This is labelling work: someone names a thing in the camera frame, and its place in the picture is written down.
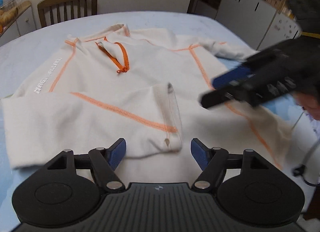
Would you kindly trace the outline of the person's right hand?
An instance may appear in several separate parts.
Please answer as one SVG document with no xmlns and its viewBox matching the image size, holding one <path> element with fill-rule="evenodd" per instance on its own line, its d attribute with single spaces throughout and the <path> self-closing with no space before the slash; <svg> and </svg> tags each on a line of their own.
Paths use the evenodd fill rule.
<svg viewBox="0 0 320 232">
<path fill-rule="evenodd" d="M 293 97 L 296 103 L 304 108 L 313 119 L 320 119 L 320 105 L 314 96 L 296 92 L 293 94 Z"/>
</svg>

